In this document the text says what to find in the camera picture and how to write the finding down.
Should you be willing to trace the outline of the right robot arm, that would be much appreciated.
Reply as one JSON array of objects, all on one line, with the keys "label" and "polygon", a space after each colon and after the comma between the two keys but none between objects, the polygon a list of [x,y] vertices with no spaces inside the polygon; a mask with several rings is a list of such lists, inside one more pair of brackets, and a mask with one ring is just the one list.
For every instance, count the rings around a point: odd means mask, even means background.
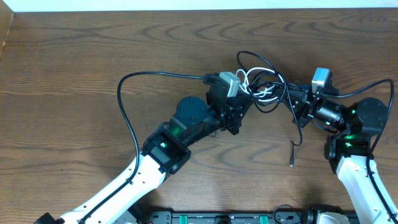
[{"label": "right robot arm", "polygon": [[389,118],[394,92],[390,92],[388,105],[367,97],[351,106],[336,103],[345,95],[330,84],[295,86],[276,95],[299,128],[318,120],[330,132],[325,159],[344,185],[359,222],[397,223],[397,207],[382,183],[373,154]]}]

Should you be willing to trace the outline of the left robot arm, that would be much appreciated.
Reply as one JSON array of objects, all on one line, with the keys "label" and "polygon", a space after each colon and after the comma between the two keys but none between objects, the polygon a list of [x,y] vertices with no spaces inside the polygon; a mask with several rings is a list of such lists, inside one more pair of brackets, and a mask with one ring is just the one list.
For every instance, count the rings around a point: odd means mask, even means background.
[{"label": "left robot arm", "polygon": [[235,135],[253,100],[248,80],[231,72],[205,75],[206,100],[188,96],[179,101],[170,121],[143,143],[140,153],[105,188],[74,210],[55,219],[45,213],[37,223],[114,223],[145,194],[160,186],[189,160],[189,146],[217,130]]}]

